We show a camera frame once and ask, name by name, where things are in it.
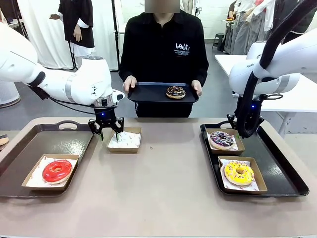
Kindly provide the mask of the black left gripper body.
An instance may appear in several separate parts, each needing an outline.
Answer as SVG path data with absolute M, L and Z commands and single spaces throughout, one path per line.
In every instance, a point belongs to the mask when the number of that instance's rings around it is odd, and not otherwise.
M 97 109 L 95 108 L 96 123 L 100 127 L 113 127 L 116 123 L 116 106 Z

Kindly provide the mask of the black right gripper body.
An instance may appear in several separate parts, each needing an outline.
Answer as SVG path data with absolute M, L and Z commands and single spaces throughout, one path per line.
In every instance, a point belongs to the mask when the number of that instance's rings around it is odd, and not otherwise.
M 255 97 L 251 103 L 251 110 L 249 113 L 249 122 L 258 123 L 261 116 L 263 97 Z

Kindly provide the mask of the person's right hand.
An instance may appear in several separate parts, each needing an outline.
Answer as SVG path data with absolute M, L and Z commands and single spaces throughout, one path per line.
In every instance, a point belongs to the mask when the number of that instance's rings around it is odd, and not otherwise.
M 126 94 L 129 93 L 130 89 L 134 89 L 137 84 L 137 80 L 133 75 L 128 76 L 123 82 L 123 89 Z

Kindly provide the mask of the person's left hand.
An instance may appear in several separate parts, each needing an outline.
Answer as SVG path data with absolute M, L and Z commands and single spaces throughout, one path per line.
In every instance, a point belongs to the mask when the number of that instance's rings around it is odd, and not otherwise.
M 202 86 L 200 81 L 193 80 L 191 86 L 195 90 L 196 94 L 200 97 L 202 95 Z

